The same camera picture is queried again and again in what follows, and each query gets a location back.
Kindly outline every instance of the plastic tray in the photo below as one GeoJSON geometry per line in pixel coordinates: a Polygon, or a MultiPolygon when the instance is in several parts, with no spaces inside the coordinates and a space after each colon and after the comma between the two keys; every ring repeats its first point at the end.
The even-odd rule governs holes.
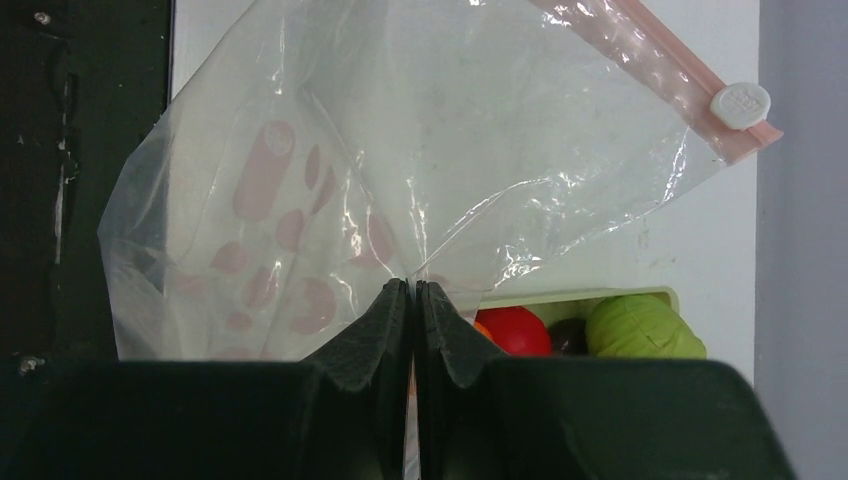
{"type": "Polygon", "coordinates": [[[572,290],[569,292],[548,293],[543,295],[532,295],[523,297],[492,297],[484,299],[480,304],[480,310],[501,307],[521,306],[533,312],[545,325],[567,318],[582,317],[589,318],[589,313],[604,299],[620,297],[622,295],[653,295],[677,313],[680,313],[680,304],[677,294],[669,287],[652,288],[603,288],[595,290],[572,290]]]}

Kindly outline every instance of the toy tomato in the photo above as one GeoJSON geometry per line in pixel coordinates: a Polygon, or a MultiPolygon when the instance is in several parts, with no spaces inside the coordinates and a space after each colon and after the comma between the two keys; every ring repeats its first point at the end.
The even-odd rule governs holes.
{"type": "Polygon", "coordinates": [[[545,324],[524,307],[480,310],[476,321],[511,355],[551,354],[551,337],[545,324]]]}

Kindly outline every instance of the toy fruit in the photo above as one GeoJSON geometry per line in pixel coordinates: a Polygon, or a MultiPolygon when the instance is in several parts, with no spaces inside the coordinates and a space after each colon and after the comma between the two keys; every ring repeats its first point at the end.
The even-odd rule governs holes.
{"type": "Polygon", "coordinates": [[[478,332],[482,333],[484,337],[494,342],[494,339],[492,339],[492,333],[489,332],[489,329],[484,327],[483,324],[480,322],[474,322],[474,328],[476,328],[478,332]]]}
{"type": "Polygon", "coordinates": [[[551,337],[545,324],[524,307],[480,310],[476,323],[492,335],[492,341],[511,355],[550,355],[551,337]]]}
{"type": "Polygon", "coordinates": [[[548,328],[551,347],[559,355],[588,355],[586,345],[586,320],[569,318],[561,320],[548,328]]]}
{"type": "Polygon", "coordinates": [[[598,357],[707,357],[703,342],[674,310],[651,295],[601,302],[586,323],[589,353],[598,357]]]}

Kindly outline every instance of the ziplock bag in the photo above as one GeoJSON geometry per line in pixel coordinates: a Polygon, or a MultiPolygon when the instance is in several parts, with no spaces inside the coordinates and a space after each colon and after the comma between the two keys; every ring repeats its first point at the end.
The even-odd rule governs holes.
{"type": "Polygon", "coordinates": [[[257,1],[104,213],[119,354],[300,359],[391,277],[471,316],[776,140],[764,95],[634,0],[257,1]]]}

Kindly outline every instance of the pink zipper seal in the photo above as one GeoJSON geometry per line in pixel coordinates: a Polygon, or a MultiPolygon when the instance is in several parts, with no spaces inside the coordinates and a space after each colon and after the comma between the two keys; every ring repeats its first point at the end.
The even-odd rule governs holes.
{"type": "Polygon", "coordinates": [[[727,85],[639,0],[530,0],[674,107],[732,165],[777,141],[765,120],[733,130],[712,113],[727,85]]]}

